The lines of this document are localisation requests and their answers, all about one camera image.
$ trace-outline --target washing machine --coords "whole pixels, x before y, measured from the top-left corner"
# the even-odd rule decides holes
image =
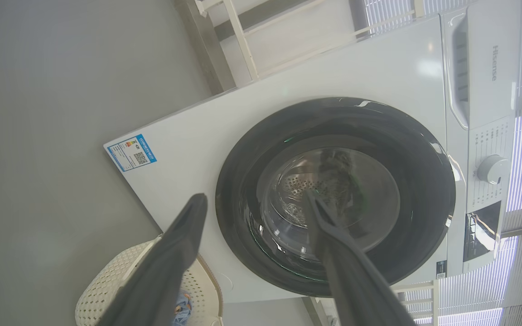
[[[418,19],[104,148],[163,230],[207,195],[199,251],[225,302],[331,295],[300,205],[308,189],[389,284],[469,272],[500,241],[519,12],[483,1]]]

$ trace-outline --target perforated basket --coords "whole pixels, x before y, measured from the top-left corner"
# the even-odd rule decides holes
[[[161,237],[135,245],[114,257],[94,278],[76,304],[78,326],[95,326],[120,287]],[[222,326],[223,297],[220,287],[199,255],[183,274],[180,288],[191,294],[193,310],[188,326]]]

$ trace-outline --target dial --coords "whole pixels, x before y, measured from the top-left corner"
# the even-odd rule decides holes
[[[511,162],[499,155],[487,157],[478,167],[477,175],[482,181],[499,184],[503,177],[509,175]]]

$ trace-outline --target washing machine door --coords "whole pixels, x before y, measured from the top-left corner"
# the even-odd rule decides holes
[[[301,206],[316,190],[388,283],[435,252],[452,216],[452,167],[436,138],[398,109],[356,98],[306,101],[270,115],[221,169],[216,213],[243,264],[292,292],[329,297]]]

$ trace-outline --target blue sticker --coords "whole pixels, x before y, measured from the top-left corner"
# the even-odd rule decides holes
[[[123,173],[156,162],[156,157],[142,134],[107,148]]]

